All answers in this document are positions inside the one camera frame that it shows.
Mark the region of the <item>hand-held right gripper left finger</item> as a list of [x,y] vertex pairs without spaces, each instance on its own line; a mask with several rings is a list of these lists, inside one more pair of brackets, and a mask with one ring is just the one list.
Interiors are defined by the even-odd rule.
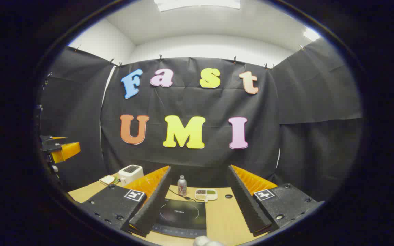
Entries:
[[105,226],[146,237],[170,187],[171,167],[153,171],[125,187],[109,185],[81,203],[81,209]]

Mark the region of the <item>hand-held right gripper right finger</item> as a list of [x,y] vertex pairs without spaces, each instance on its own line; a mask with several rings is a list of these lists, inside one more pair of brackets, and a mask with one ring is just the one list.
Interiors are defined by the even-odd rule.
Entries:
[[277,185],[234,165],[227,181],[254,236],[294,224],[323,204],[290,183]]

